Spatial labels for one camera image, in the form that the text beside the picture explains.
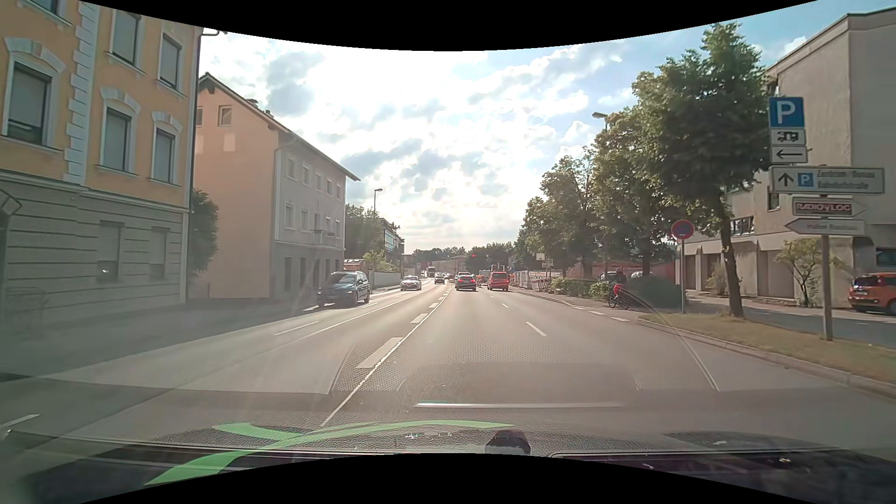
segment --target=orange car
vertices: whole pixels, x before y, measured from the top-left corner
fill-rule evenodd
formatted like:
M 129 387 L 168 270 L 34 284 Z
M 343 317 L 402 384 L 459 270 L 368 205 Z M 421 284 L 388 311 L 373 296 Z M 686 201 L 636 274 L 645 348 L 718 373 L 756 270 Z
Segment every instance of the orange car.
M 896 315 L 896 273 L 857 276 L 849 288 L 849 304 L 855 311 L 883 311 Z

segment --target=road sign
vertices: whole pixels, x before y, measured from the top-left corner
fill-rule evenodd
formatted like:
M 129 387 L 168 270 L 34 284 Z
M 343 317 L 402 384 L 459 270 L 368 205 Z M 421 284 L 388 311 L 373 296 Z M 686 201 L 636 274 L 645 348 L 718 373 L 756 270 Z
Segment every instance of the road sign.
M 771 190 L 784 194 L 882 195 L 883 168 L 773 166 Z
M 806 145 L 806 131 L 799 127 L 774 127 L 771 130 L 771 146 L 795 147 Z
M 800 147 L 779 147 L 773 145 L 770 151 L 771 164 L 809 162 L 809 151 L 805 145 Z
M 690 221 L 676 221 L 672 224 L 672 236 L 677 239 L 689 239 L 694 235 L 694 225 Z
M 806 127 L 803 114 L 803 99 L 793 96 L 773 96 L 769 98 L 769 126 L 785 128 Z
M 865 208 L 844 198 L 793 198 L 793 214 L 804 217 L 855 217 Z
M 796 219 L 787 229 L 799 234 L 865 236 L 865 221 L 853 219 Z

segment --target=beige building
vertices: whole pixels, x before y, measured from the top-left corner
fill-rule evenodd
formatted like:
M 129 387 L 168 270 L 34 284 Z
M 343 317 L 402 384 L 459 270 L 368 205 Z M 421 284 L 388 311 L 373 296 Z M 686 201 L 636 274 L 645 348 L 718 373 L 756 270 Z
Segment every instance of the beige building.
M 886 194 L 855 196 L 867 210 L 866 236 L 831 237 L 831 252 L 849 271 L 832 274 L 834 306 L 847 307 L 852 277 L 896 271 L 896 8 L 848 14 L 769 69 L 770 91 L 805 98 L 810 165 L 884 168 Z M 728 195 L 741 292 L 794 298 L 790 271 L 775 261 L 786 240 L 810 238 L 785 226 L 795 219 L 791 197 L 771 192 L 769 173 L 749 190 Z M 718 237 L 685 243 L 685 286 L 708 290 L 719 262 Z
M 359 178 L 257 101 L 199 83 L 194 186 L 219 207 L 219 250 L 191 296 L 315 303 L 342 267 L 346 182 Z
M 184 302 L 201 32 L 75 0 L 0 6 L 7 316 Z

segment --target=red car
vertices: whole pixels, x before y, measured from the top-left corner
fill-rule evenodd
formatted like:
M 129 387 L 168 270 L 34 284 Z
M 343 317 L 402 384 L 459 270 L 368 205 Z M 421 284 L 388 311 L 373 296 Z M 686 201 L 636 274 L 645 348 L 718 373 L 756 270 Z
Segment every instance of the red car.
M 510 275 L 506 271 L 493 271 L 488 276 L 488 289 L 494 291 L 500 289 L 502 291 L 510 290 Z

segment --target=road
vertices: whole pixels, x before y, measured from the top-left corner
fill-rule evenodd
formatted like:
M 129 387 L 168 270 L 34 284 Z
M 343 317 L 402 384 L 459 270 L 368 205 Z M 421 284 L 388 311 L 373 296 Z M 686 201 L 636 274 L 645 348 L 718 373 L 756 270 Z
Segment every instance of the road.
M 202 442 L 191 432 L 233 422 L 464 419 L 573 435 L 724 430 L 896 446 L 891 400 L 638 326 L 622 310 L 431 281 L 6 381 L 0 396 L 0 423 L 38 414 L 18 427 L 113 439 Z

